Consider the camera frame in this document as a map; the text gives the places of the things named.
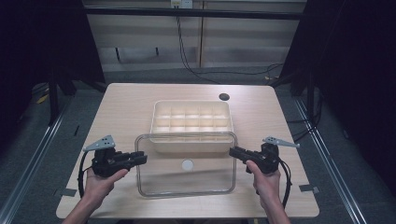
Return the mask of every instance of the dark background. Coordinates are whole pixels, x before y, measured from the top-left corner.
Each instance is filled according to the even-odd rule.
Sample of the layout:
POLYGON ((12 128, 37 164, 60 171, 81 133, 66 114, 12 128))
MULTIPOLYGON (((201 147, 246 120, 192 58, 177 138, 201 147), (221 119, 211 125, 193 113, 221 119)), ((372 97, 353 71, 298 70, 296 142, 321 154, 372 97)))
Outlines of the dark background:
POLYGON ((312 74, 364 159, 396 195, 396 3, 308 1, 282 76, 299 94, 312 74))

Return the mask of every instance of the black curtain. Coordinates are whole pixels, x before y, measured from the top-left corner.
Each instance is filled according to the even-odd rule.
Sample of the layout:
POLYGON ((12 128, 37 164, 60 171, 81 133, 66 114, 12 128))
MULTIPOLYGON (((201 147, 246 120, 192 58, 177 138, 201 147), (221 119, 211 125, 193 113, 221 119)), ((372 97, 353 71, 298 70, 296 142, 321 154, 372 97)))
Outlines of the black curtain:
POLYGON ((104 82, 87 16, 67 7, 79 0, 0 3, 1 139, 7 139, 37 83, 58 80, 104 82))

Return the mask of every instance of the gray floor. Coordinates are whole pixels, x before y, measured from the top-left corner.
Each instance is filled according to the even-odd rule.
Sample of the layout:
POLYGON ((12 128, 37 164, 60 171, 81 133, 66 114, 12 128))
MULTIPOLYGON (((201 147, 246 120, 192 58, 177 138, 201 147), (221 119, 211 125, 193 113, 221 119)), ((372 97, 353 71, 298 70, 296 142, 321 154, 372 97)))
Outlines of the gray floor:
MULTIPOLYGON (((205 83, 266 85, 276 80, 281 66, 265 73, 267 67, 226 67, 194 69, 208 74, 193 74, 185 68, 144 71, 106 72, 107 84, 111 82, 135 83, 205 83)), ((12 223, 59 223, 55 211, 60 201, 57 190, 64 189, 85 137, 91 127, 103 94, 76 82, 77 94, 70 98, 64 111, 64 118, 58 132, 49 145, 47 153, 37 170, 32 183, 23 195, 21 204, 14 214, 12 223)), ((295 97, 290 95, 289 85, 276 88, 276 94, 288 121, 302 119, 295 97)), ((20 122, 15 138, 7 145, 8 151, 0 159, 0 205, 3 206, 15 189, 20 176, 35 153, 42 136, 48 129, 49 102, 36 104, 39 94, 33 96, 32 103, 20 122)), ((69 97, 60 94, 61 105, 69 97)), ((344 136, 342 125, 337 121, 324 102, 318 130, 332 155, 340 173, 352 195, 357 200, 366 223, 396 223, 396 202, 378 175, 364 161, 359 149, 344 136)), ((289 122, 294 138, 306 130, 303 122, 289 122)), ((299 154, 312 186, 318 187, 316 199, 320 213, 314 218, 293 218, 292 223, 354 223, 346 210, 328 170, 326 169, 310 134, 299 141, 299 154)), ((90 220, 90 223, 116 223, 117 220, 90 220)))

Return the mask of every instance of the aluminum rail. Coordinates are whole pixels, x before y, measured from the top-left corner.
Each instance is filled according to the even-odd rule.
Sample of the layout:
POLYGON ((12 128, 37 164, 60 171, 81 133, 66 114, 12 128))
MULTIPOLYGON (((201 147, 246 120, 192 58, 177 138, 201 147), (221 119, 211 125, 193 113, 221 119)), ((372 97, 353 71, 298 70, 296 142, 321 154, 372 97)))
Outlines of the aluminum rail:
POLYGON ((346 207, 346 210, 348 211, 350 217, 352 218, 353 223, 367 224, 367 221, 364 218, 364 215, 359 207, 359 204, 352 195, 352 192, 349 190, 349 187, 347 186, 347 183, 345 182, 344 178, 341 176, 337 168, 337 165, 332 159, 332 154, 329 152, 329 149, 326 147, 322 137, 318 132, 318 129, 316 127, 313 127, 312 124, 310 123, 303 100, 301 98, 296 99, 295 104, 297 105, 301 117, 304 120, 307 120, 305 122, 305 126, 308 130, 311 130, 309 131, 311 138, 317 147, 318 153, 322 158, 325 167, 327 168, 327 171, 329 172, 332 182, 334 183, 344 203, 344 206, 346 207))
POLYGON ((15 214, 17 213, 17 210, 21 205, 23 197, 29 189, 35 177, 35 174, 50 147, 50 143, 52 142, 53 137, 58 132, 58 129, 61 126, 64 112, 70 105, 70 102, 71 99, 69 98, 68 101, 65 103, 64 109, 61 111, 58 118, 52 123, 52 125, 47 128, 46 133, 44 134, 40 144, 35 150, 35 154, 32 156, 32 159, 30 159, 28 165, 23 171, 23 174, 21 175, 21 178, 15 186, 15 189, 12 190, 3 207, 1 208, 1 224, 11 223, 12 219, 15 217, 15 214))

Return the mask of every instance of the metal bracket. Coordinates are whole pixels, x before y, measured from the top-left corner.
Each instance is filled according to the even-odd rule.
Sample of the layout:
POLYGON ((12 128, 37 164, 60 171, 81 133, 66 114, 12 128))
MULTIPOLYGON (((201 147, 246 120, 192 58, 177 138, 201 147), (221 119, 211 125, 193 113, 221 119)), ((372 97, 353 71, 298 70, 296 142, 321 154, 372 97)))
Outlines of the metal bracket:
POLYGON ((116 143, 113 140, 113 137, 111 135, 107 135, 103 137, 102 139, 90 144, 87 147, 84 147, 82 150, 83 151, 96 151, 96 150, 102 150, 106 148, 111 148, 115 147, 116 143))
POLYGON ((273 144, 273 145, 277 145, 277 146, 283 146, 283 147, 300 147, 300 144, 290 143, 290 142, 284 141, 282 139, 274 138, 273 136, 268 136, 268 137, 262 139, 262 141, 266 142, 266 143, 273 144))

